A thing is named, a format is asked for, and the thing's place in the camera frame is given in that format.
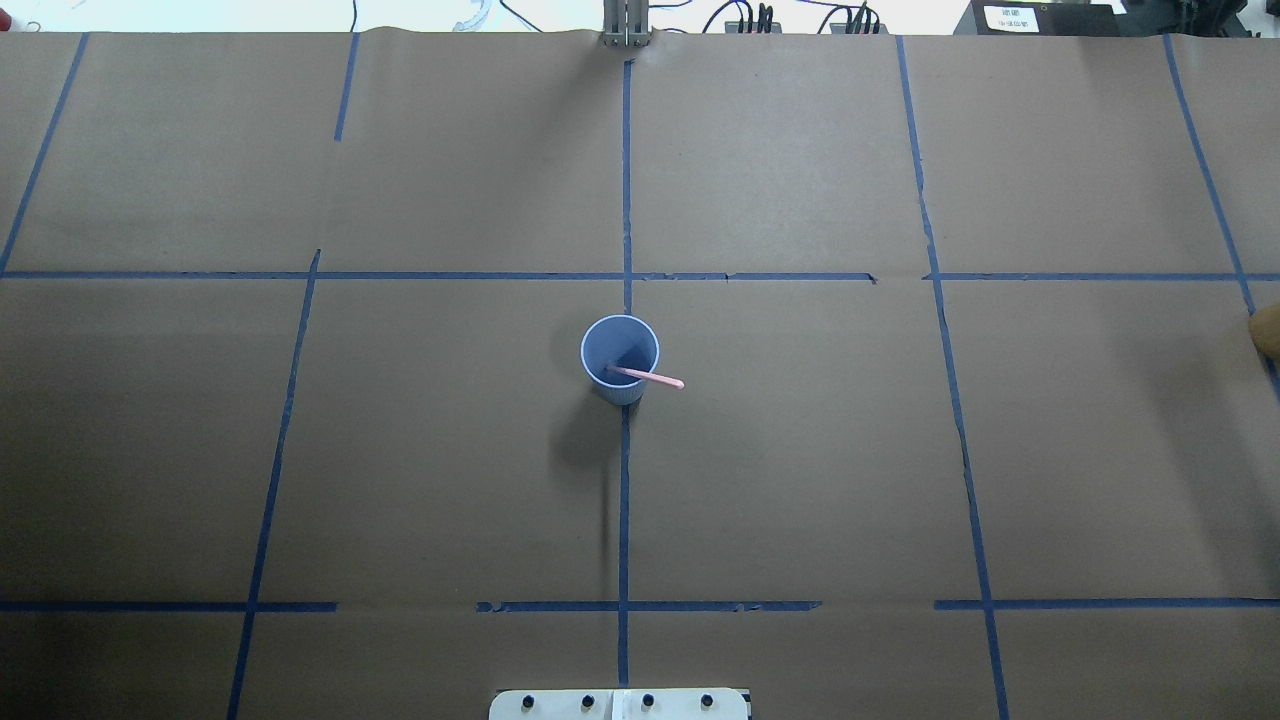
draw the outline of label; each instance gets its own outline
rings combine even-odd
[[[998,8],[983,5],[987,27],[1004,32],[1039,32],[1036,24],[1036,8]]]

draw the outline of wire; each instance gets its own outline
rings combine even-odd
[[[754,10],[751,10],[751,4],[748,3],[746,0],[728,0],[728,3],[724,3],[723,5],[721,5],[719,8],[716,9],[716,12],[712,13],[712,17],[707,18],[707,24],[703,26],[703,32],[704,33],[708,29],[712,28],[712,23],[716,22],[716,15],[723,13],[724,9],[728,8],[730,5],[736,5],[737,6],[737,29],[739,29],[739,32],[742,32],[742,23],[744,22],[746,23],[748,29],[750,29],[751,23],[755,22],[755,14],[754,14]],[[746,15],[745,15],[745,18],[742,15],[742,6],[744,5],[746,6]]]
[[[540,27],[535,26],[534,23],[529,22],[529,18],[526,18],[525,15],[521,15],[520,13],[517,13],[516,10],[513,10],[512,6],[507,4],[507,0],[498,0],[498,4],[502,5],[502,8],[504,10],[507,10],[508,13],[511,13],[512,15],[516,15],[516,18],[520,22],[525,23],[525,26],[527,26],[529,29],[531,29],[534,32],[543,32],[543,28],[540,28]]]
[[[820,24],[820,26],[818,26],[818,32],[817,32],[817,33],[814,33],[814,35],[822,35],[822,29],[823,29],[824,27],[827,27],[827,23],[829,23],[829,22],[831,22],[831,18],[832,18],[832,17],[833,17],[833,15],[835,15],[836,13],[838,13],[838,12],[841,12],[841,10],[844,10],[844,12],[845,12],[845,18],[846,18],[846,19],[845,19],[845,24],[850,24],[850,26],[851,26],[851,24],[854,24],[854,9],[852,9],[852,8],[850,8],[849,5],[836,5],[835,8],[832,8],[832,9],[831,9],[831,12],[829,12],[829,13],[827,13],[827,17],[826,17],[826,18],[822,18],[822,24]]]

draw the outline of white plastic mount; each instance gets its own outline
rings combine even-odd
[[[503,691],[489,720],[750,720],[750,697],[731,688]]]

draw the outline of blue paper cup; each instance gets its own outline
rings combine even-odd
[[[586,329],[581,356],[582,368],[600,396],[614,405],[631,405],[644,395],[649,380],[637,380],[608,366],[654,372],[658,368],[658,336],[640,318],[609,315]]]

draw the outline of tan object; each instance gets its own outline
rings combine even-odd
[[[1263,307],[1249,318],[1249,334],[1258,352],[1280,360],[1280,302]]]

